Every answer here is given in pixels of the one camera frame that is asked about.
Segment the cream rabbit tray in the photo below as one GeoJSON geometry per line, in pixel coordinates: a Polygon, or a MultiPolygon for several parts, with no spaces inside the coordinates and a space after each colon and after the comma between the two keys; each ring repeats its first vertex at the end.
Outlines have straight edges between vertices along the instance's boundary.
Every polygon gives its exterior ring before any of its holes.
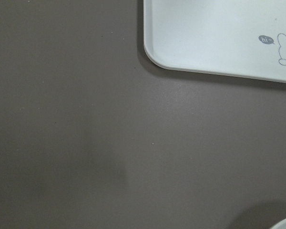
{"type": "Polygon", "coordinates": [[[145,0],[143,42],[164,69],[286,83],[286,0],[145,0]]]}

